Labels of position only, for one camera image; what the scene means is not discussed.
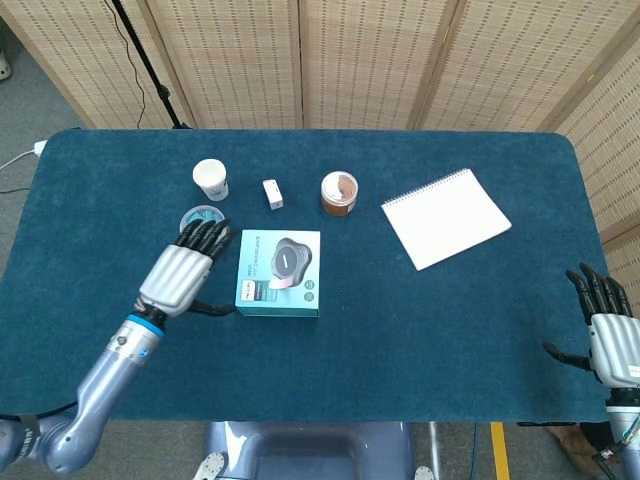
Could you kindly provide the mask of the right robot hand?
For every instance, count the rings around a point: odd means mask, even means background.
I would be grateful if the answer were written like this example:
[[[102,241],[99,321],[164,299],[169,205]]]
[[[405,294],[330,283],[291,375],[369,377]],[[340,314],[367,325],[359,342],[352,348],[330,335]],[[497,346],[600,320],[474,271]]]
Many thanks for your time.
[[[543,348],[556,361],[594,374],[610,389],[639,387],[639,319],[620,283],[596,272],[586,263],[568,270],[590,340],[587,356],[559,350],[551,342]]]

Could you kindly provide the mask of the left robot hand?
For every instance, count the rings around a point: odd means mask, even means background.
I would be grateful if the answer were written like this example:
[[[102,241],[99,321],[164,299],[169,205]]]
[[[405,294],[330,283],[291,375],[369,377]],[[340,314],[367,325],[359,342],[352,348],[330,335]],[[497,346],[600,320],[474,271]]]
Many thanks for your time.
[[[185,312],[222,317],[235,307],[196,299],[216,258],[235,237],[230,220],[196,219],[161,253],[139,288],[134,311],[149,320],[175,318]]]

